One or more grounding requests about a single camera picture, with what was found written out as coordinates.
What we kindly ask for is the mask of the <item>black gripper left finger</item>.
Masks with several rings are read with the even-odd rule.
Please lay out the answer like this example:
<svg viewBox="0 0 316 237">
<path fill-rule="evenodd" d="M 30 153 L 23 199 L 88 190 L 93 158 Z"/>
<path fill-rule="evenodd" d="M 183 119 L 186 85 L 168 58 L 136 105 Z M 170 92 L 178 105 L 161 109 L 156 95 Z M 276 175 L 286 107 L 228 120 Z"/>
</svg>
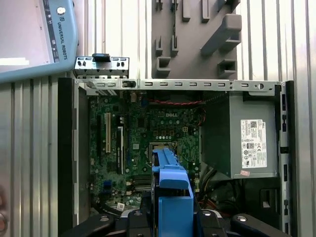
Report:
<svg viewBox="0 0 316 237">
<path fill-rule="evenodd" d="M 151 227 L 147 213 L 132 210 L 125 217 L 97 214 L 65 231 L 62 237 L 150 237 Z"/>
</svg>

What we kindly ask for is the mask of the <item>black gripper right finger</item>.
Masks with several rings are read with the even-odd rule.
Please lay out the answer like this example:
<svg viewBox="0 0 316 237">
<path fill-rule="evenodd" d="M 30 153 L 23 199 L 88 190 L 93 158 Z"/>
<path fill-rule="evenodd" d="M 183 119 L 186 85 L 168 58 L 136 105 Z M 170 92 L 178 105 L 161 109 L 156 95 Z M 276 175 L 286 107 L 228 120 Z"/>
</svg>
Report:
<svg viewBox="0 0 316 237">
<path fill-rule="evenodd" d="M 288 237 L 283 231 L 274 228 L 248 214 L 234 215 L 230 229 L 226 230 L 220 218 L 212 210 L 197 212 L 198 237 Z"/>
</svg>

